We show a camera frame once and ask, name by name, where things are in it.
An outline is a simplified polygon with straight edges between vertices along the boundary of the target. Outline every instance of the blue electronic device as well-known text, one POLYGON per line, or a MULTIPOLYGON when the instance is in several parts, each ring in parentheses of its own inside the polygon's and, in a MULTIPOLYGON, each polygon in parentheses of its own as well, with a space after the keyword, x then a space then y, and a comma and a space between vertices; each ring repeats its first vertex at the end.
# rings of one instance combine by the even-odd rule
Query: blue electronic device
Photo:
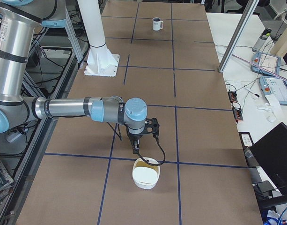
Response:
MULTIPOLYGON (((267 69, 275 74, 279 74, 280 72, 280 60, 281 59, 279 56, 270 55, 270 54, 263 53, 263 52, 257 52, 252 57, 252 63, 258 65, 259 67, 263 67, 264 69, 267 69)), ((251 70, 255 73, 260 73, 260 74, 270 75, 270 76, 273 75, 253 65, 251 66, 251 70)))
POLYGON ((287 82, 271 76, 260 77, 260 85, 264 95, 274 94, 280 105, 287 105, 287 82))

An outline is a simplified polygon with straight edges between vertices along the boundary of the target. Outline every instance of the white container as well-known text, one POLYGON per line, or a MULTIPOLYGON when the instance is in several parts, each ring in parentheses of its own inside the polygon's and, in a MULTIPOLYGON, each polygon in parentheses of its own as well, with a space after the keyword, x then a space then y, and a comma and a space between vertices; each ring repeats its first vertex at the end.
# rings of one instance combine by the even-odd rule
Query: white container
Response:
MULTIPOLYGON (((153 164, 158 162, 153 158, 143 157, 146 161, 153 164)), ((148 165, 141 158, 137 159, 133 166, 132 177, 136 186, 142 189, 152 189, 160 176, 160 166, 148 165)))

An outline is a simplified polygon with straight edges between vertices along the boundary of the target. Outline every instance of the label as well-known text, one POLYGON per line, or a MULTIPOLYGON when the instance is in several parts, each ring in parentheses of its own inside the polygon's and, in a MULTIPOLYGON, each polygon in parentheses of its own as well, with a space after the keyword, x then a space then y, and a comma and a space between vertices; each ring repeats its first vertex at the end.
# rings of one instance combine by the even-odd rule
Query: label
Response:
POLYGON ((0 41, 6 41, 8 38, 9 21, 3 20, 0 29, 0 41))
POLYGON ((252 142, 250 140, 250 136, 249 135, 242 134, 241 137, 242 137, 243 144, 245 146, 252 146, 252 142))

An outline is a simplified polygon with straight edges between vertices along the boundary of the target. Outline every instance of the white pole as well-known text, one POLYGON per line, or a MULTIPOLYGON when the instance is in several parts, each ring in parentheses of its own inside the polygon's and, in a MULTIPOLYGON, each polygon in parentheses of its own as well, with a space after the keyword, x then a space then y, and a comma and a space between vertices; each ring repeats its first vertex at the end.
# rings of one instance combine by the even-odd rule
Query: white pole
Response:
POLYGON ((119 55, 107 49, 100 8, 97 0, 78 0, 90 44, 85 75, 115 76, 119 55))

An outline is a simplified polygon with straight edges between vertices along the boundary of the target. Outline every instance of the robotic arm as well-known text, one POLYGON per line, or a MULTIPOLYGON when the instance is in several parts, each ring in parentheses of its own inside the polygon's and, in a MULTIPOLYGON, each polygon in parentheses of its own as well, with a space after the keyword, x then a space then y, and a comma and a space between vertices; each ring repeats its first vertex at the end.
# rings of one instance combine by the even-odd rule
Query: robotic arm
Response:
MULTIPOLYGON (((90 24, 91 21, 85 22, 84 17, 83 20, 86 29, 91 25, 90 30, 95 26, 100 31, 95 33, 98 37, 92 37, 92 32, 88 36, 91 49, 86 70, 94 73, 95 68, 98 68, 97 73, 103 73, 103 69, 109 69, 117 61, 113 60, 105 43, 98 3, 96 0, 78 2, 81 13, 86 5, 94 4, 91 11, 96 18, 94 25, 90 24)), ((146 118, 147 105, 139 98, 132 98, 125 103, 116 96, 45 99, 20 95, 34 28, 43 22, 50 25, 62 23, 65 20, 65 7, 64 0, 0 1, 0 11, 3 14, 0 29, 0 133, 45 117, 90 116, 94 121, 125 125, 134 153, 139 153, 139 139, 143 135, 153 134, 158 143, 157 119, 146 118)))

